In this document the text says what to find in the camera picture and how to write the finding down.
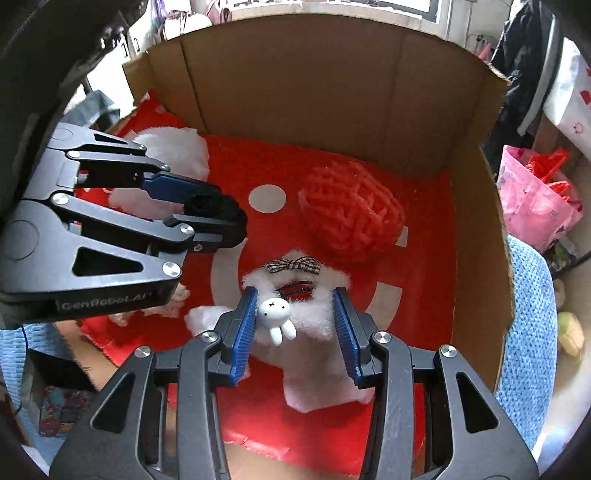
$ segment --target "cardboard wall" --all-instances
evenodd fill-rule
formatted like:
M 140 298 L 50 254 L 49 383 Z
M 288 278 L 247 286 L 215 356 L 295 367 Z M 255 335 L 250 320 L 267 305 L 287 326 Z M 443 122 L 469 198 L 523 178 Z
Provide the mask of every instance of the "cardboard wall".
M 502 98 L 506 86 L 487 76 L 482 92 Z M 505 241 L 502 207 L 480 143 L 499 109 L 485 96 L 465 125 L 450 155 L 450 179 L 456 207 L 456 308 L 452 343 L 485 384 L 496 386 L 505 334 L 514 318 L 511 261 Z
M 124 66 L 135 99 L 151 84 L 136 74 L 147 63 L 165 106 L 201 132 L 343 153 L 408 176 L 445 168 L 491 75 L 437 37 L 307 14 L 215 25 L 157 45 Z
M 500 203 L 479 143 L 498 115 L 505 79 L 427 34 L 307 14 L 182 35 L 124 69 L 135 99 L 153 87 L 200 132 L 343 153 L 403 176 L 449 170 L 453 342 L 494 388 L 513 296 Z

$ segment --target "white bunny figurine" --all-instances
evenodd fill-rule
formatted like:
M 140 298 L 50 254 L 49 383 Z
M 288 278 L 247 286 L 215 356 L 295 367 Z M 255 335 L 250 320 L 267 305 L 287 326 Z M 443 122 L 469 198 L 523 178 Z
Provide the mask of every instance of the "white bunny figurine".
M 289 303 L 283 299 L 268 299 L 261 303 L 256 319 L 269 329 L 273 345 L 279 346 L 283 341 L 281 332 L 288 340 L 296 338 L 296 327 L 290 317 Z

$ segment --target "hanging clothes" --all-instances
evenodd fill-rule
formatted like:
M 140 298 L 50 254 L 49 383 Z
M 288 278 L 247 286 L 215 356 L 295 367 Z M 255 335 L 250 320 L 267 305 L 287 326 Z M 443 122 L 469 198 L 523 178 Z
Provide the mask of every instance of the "hanging clothes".
M 540 81 L 546 45 L 542 34 L 539 0 L 528 0 L 512 20 L 505 23 L 491 65 L 511 81 L 501 113 L 484 146 L 495 178 L 501 166 L 504 145 L 530 147 L 532 140 L 517 129 L 525 118 Z

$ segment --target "pink item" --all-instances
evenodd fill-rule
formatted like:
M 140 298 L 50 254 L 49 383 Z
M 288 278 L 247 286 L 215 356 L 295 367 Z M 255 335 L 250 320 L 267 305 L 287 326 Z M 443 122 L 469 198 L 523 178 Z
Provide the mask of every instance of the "pink item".
M 525 167 L 535 152 L 508 145 L 503 149 L 496 181 L 507 233 L 545 252 L 583 217 L 583 206 L 574 187 L 565 201 Z M 554 180 L 566 181 L 558 171 Z

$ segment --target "white bag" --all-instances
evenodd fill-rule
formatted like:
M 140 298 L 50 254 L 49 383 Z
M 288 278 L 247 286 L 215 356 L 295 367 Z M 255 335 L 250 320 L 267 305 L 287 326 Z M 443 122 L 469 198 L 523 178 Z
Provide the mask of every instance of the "white bag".
M 568 38 L 544 113 L 591 160 L 591 70 Z

